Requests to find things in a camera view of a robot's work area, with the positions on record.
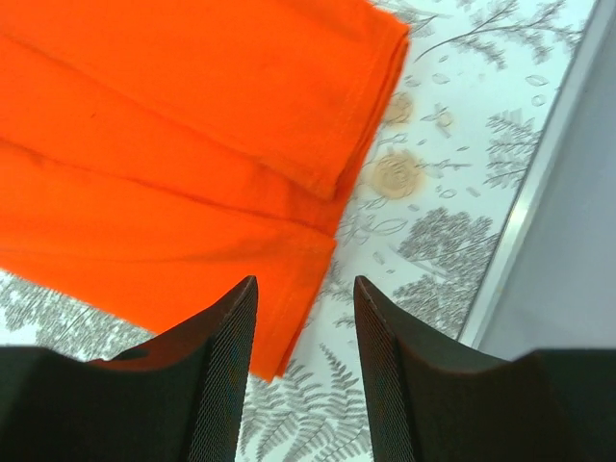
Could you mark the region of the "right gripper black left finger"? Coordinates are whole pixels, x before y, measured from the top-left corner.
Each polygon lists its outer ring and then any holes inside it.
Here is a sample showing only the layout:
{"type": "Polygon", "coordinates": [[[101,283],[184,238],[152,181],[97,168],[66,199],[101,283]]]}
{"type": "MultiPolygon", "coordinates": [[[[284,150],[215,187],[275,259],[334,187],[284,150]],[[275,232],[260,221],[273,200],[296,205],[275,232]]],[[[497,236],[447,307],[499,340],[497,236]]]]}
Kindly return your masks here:
{"type": "Polygon", "coordinates": [[[1,351],[5,461],[231,461],[239,438],[258,285],[110,360],[38,346],[1,351]]]}

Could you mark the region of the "orange t shirt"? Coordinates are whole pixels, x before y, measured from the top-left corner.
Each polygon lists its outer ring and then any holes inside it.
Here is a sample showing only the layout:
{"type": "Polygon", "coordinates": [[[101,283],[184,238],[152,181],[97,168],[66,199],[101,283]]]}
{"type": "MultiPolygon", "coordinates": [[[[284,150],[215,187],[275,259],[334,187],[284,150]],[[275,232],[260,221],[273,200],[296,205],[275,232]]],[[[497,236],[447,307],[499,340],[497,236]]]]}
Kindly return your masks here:
{"type": "Polygon", "coordinates": [[[259,284],[285,371],[398,84],[369,1],[5,1],[1,267],[160,333],[259,284]]]}

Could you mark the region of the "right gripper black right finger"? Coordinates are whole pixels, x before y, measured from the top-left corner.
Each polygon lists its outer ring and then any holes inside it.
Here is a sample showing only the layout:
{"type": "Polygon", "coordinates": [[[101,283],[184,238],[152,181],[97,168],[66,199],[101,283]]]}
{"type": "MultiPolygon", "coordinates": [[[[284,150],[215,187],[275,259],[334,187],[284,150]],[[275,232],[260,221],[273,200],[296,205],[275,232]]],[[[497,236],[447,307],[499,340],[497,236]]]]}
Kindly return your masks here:
{"type": "Polygon", "coordinates": [[[354,318],[375,460],[614,459],[613,350],[502,360],[403,311],[363,276],[354,318]]]}

